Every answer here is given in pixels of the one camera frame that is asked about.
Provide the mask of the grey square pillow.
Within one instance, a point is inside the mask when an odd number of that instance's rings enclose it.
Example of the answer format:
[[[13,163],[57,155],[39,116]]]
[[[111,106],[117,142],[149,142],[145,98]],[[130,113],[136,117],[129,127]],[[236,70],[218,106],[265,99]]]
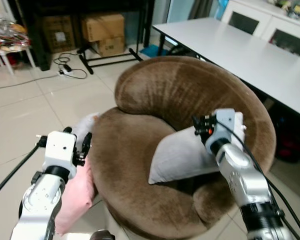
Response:
[[[244,115],[237,112],[234,117],[233,135],[238,141],[245,139]],[[205,144],[194,134],[190,126],[164,137],[152,157],[148,183],[168,183],[218,173],[219,163],[216,153],[209,152]]]

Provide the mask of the white fluffy pillow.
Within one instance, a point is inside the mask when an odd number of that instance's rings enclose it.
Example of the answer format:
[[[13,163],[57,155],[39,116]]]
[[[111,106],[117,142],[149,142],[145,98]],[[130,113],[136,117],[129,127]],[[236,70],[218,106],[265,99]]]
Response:
[[[99,112],[88,114],[84,118],[80,119],[75,126],[72,126],[72,134],[76,135],[77,151],[83,150],[83,143],[85,142],[86,135],[92,131],[92,128],[99,116]]]

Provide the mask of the pink pillow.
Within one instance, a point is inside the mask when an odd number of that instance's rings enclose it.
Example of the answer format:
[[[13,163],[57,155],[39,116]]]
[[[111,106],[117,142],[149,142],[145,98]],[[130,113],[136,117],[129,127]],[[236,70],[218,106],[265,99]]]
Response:
[[[55,233],[67,234],[72,226],[93,206],[96,187],[90,158],[77,167],[76,176],[68,181],[61,195],[61,208],[55,218]]]

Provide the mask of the brown round plush sofa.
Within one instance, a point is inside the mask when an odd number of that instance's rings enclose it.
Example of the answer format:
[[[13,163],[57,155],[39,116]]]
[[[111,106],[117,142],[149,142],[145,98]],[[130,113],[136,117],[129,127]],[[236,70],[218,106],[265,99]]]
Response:
[[[182,240],[209,231],[235,206],[220,173],[148,183],[162,138],[192,117],[232,108],[244,114],[244,142],[264,172],[276,151],[265,106],[239,78],[210,62],[168,55],[138,62],[116,82],[116,106],[100,114],[88,153],[93,182],[120,226],[150,240]]]

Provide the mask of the red item under table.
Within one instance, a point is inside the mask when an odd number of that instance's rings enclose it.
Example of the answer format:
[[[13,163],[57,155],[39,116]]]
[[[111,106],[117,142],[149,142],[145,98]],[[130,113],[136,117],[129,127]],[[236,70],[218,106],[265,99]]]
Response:
[[[300,162],[300,138],[294,134],[278,135],[276,137],[275,157],[283,162]]]

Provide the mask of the dark robot foot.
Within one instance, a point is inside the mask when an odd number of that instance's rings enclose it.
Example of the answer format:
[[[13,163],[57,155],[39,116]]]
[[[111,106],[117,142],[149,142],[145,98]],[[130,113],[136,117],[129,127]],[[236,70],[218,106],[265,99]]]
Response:
[[[90,236],[89,240],[116,240],[116,237],[108,230],[98,230]]]

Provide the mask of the long white table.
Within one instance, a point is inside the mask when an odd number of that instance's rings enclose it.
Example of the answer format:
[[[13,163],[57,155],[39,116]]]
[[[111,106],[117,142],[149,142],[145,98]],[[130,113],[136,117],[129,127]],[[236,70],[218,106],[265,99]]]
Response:
[[[300,114],[300,56],[210,17],[153,28]]]

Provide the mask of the small brown cardboard box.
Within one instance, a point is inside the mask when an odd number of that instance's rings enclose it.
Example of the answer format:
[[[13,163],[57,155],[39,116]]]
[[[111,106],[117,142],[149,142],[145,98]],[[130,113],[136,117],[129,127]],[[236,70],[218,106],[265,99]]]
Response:
[[[92,43],[93,49],[101,57],[113,57],[126,50],[125,37],[102,39]]]

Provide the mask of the blue flat item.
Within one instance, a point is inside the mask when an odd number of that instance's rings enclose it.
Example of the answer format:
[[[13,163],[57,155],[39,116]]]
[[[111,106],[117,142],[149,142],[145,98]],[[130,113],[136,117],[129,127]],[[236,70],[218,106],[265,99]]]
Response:
[[[162,57],[168,54],[168,50],[164,48],[159,48],[159,46],[157,45],[149,45],[141,49],[140,54],[143,54],[149,58]]]

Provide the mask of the dark cardboard box with label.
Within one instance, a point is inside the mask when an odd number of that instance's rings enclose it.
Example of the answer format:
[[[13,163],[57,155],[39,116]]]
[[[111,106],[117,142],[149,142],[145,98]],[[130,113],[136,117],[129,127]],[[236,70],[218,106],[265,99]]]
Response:
[[[72,16],[45,16],[42,23],[45,40],[52,53],[76,49]]]

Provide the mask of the white stool with patterned heap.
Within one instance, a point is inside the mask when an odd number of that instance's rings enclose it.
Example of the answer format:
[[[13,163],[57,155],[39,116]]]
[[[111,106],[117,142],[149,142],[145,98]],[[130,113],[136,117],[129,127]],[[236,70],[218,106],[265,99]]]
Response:
[[[27,36],[26,28],[0,16],[0,67],[6,68],[8,73],[13,75],[15,72],[8,54],[22,51],[27,54],[31,67],[36,67],[31,53],[31,40]]]

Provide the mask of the large brown cardboard box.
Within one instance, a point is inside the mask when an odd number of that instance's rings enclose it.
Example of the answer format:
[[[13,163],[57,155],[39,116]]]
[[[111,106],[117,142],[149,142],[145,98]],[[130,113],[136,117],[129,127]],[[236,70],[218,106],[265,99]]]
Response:
[[[121,13],[91,14],[81,22],[83,37],[88,42],[125,36],[125,19]]]

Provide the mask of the white cabinet with glass doors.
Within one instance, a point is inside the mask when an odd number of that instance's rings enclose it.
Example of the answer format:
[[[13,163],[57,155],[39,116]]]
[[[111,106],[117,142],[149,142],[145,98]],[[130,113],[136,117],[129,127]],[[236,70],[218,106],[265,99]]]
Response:
[[[300,18],[266,0],[228,0],[220,20],[300,57]]]

